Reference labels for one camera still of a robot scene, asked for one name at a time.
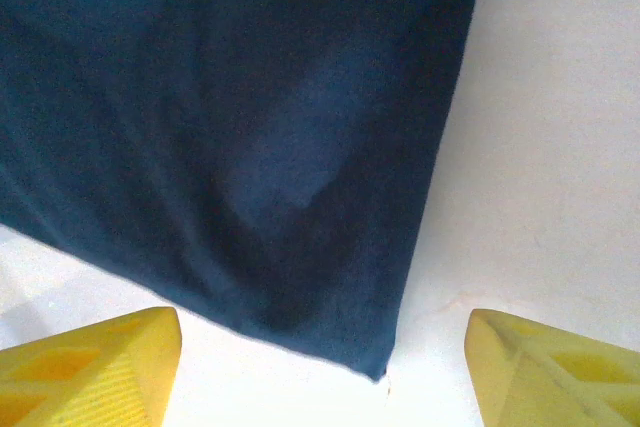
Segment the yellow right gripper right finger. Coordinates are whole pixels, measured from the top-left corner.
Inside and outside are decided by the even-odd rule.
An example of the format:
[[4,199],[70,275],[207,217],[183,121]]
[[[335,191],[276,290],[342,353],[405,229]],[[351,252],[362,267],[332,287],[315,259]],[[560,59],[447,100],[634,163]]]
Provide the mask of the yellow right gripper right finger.
[[636,426],[639,354],[501,311],[471,312],[464,352],[487,426]]

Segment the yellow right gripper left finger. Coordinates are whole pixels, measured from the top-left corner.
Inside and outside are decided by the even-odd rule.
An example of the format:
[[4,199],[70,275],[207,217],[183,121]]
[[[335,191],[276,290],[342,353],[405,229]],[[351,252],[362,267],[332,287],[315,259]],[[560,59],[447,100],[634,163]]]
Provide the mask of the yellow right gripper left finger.
[[1,352],[4,426],[160,426],[182,335],[154,307]]

